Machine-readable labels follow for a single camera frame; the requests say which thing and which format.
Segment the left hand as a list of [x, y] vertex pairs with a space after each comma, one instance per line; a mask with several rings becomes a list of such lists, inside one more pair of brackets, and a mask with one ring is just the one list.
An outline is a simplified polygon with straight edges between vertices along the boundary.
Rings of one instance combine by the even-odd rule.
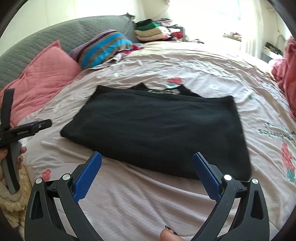
[[[17, 159], [17, 168], [19, 170], [22, 169], [22, 162], [23, 162], [23, 154], [27, 151], [27, 148], [26, 147], [21, 147], [21, 154], [20, 156], [18, 156], [18, 159]], [[1, 161], [6, 157], [8, 151], [7, 149], [1, 149]], [[3, 168], [1, 166], [1, 176], [0, 176], [0, 181], [1, 183], [3, 183], [5, 186], [7, 186], [6, 184], [6, 179], [4, 178], [4, 173], [3, 173]]]

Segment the right hand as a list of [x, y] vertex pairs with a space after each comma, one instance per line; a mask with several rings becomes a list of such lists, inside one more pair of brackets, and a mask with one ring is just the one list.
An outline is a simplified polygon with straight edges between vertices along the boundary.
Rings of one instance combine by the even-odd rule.
[[184, 241], [173, 229], [167, 225], [159, 235], [160, 241]]

